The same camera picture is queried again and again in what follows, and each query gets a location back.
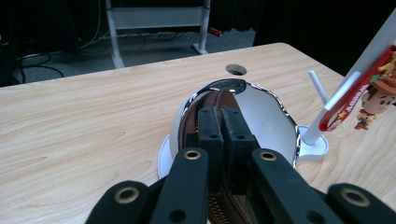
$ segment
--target metal frame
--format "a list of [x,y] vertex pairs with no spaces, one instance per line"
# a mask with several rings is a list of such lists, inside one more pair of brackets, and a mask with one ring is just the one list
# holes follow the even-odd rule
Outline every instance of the metal frame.
[[209,23],[210,0],[205,0],[203,7],[112,7],[106,0],[108,27],[111,37],[112,58],[116,68],[125,67],[120,56],[117,30],[201,26],[199,43],[193,44],[200,54],[205,50]]

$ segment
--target circular hole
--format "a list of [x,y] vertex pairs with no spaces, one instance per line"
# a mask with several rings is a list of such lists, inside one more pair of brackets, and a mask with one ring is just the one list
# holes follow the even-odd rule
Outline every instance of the circular hole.
[[139,190],[134,187],[127,187],[123,189],[119,189],[116,195],[114,196],[114,200],[117,203],[131,203],[139,196]]
[[341,196],[343,196],[347,202],[359,207],[367,207],[370,205],[370,200],[364,194],[355,189],[341,189]]
[[190,150],[184,153],[184,157],[187,160],[198,160],[201,157],[201,153],[199,151]]
[[183,210],[175,210],[169,214],[169,220],[173,223],[182,222],[186,219],[186,213]]
[[225,66],[225,70],[227,70],[227,72],[231,75],[235,76],[243,76],[246,75],[248,72],[248,70],[244,66],[235,63]]
[[313,212],[313,211],[308,212],[306,214],[306,218],[308,218],[309,222],[311,223],[315,223],[315,224],[325,223],[324,217],[317,212]]
[[271,152],[263,152],[260,154],[260,157],[265,161],[274,161],[276,160],[276,155]]

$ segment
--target light wood tabletop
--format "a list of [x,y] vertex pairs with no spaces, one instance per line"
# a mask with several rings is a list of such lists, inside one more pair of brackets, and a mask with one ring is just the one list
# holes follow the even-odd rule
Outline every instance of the light wood tabletop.
[[[225,67],[239,64],[236,77]],[[178,107],[195,90],[243,78],[274,92],[297,124],[309,125],[343,77],[286,44],[151,63],[0,89],[0,222],[83,223],[111,186],[158,180],[157,159]],[[325,133],[322,161],[297,171],[327,192],[347,182],[396,209],[396,108],[356,131],[358,109]]]

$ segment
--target wooden table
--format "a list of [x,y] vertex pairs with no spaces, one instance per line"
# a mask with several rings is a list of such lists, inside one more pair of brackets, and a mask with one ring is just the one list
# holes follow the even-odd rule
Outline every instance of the wooden table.
[[[151,63],[0,89],[0,220],[2,223],[83,223],[111,186],[147,185],[157,177],[159,148],[177,108],[196,89],[235,77],[225,67],[273,91],[298,124],[309,125],[322,102],[307,74],[315,70],[330,94],[342,77],[285,45]],[[355,112],[325,133],[323,161],[298,172],[327,192],[348,182],[396,209],[396,108],[353,129]]]

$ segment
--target gray floor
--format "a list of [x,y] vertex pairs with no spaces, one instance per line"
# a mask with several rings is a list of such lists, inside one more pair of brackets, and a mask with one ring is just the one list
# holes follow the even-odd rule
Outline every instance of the gray floor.
[[[222,36],[208,34],[206,50],[209,53],[231,49],[251,47],[255,31],[239,32],[231,30]],[[198,53],[191,47],[197,43],[199,34],[156,34],[156,35],[125,35],[119,37],[120,54],[125,66],[134,66],[145,63],[156,63],[166,60],[196,56]],[[111,60],[111,45],[108,37],[83,48],[79,54],[52,52],[25,58],[23,72],[25,83],[48,80],[60,77],[60,74],[50,68],[29,67],[30,64],[39,64],[50,58],[43,65],[61,71],[65,77],[77,76],[92,72],[114,69]],[[22,83],[21,70],[16,70],[13,76]]]

